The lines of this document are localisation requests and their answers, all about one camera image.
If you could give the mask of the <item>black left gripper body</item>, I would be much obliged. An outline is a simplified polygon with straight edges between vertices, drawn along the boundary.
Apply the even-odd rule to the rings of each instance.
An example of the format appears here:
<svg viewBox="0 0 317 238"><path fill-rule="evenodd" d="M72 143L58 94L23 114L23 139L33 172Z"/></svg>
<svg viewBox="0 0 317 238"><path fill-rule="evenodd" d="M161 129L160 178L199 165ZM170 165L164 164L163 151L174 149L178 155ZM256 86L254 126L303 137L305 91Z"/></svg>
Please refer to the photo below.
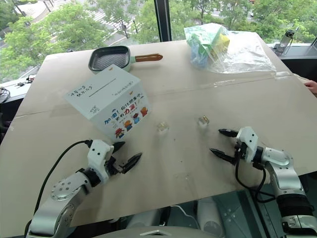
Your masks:
<svg viewBox="0 0 317 238"><path fill-rule="evenodd" d="M123 167L116 163L116 158L110 156L110 158L106 161L106 171L109 176L116 175L117 173L123 173Z"/></svg>

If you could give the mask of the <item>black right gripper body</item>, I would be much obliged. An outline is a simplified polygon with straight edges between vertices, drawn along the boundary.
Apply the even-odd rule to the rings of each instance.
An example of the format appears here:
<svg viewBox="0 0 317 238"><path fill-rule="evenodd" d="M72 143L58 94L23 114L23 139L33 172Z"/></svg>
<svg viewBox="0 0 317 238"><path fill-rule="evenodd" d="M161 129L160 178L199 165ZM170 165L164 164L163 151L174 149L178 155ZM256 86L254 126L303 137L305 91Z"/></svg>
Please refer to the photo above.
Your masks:
<svg viewBox="0 0 317 238"><path fill-rule="evenodd" d="M236 144L234 146L235 152L234 152L234 157L232 164L236 165L241 159L244 159L246 150L247 150L247 144L245 142L239 142L236 141Z"/></svg>

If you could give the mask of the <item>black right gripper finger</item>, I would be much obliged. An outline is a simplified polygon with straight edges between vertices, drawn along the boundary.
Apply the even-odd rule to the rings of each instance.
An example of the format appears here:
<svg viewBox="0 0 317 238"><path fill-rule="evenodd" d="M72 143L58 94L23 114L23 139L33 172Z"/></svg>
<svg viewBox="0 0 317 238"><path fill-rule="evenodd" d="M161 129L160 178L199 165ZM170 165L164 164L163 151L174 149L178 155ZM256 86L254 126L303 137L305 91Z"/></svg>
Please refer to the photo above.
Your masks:
<svg viewBox="0 0 317 238"><path fill-rule="evenodd" d="M238 131L232 129L221 128L218 132L227 137L237 137Z"/></svg>
<svg viewBox="0 0 317 238"><path fill-rule="evenodd" d="M231 164L236 164L236 158L235 157L231 157L229 155L226 155L223 151L220 151L218 149L214 149L214 148L210 148L210 151L216 155L217 157L221 158L224 161L227 161Z"/></svg>

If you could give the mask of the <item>person's bare hand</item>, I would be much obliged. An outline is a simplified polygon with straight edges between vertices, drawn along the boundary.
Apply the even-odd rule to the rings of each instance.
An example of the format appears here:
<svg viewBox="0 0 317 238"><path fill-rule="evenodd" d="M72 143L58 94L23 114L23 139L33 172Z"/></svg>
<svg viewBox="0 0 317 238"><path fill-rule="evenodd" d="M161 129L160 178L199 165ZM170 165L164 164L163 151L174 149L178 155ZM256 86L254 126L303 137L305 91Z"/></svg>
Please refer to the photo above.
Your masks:
<svg viewBox="0 0 317 238"><path fill-rule="evenodd" d="M304 85L310 90L310 92L317 94L317 82L309 80L305 82Z"/></svg>

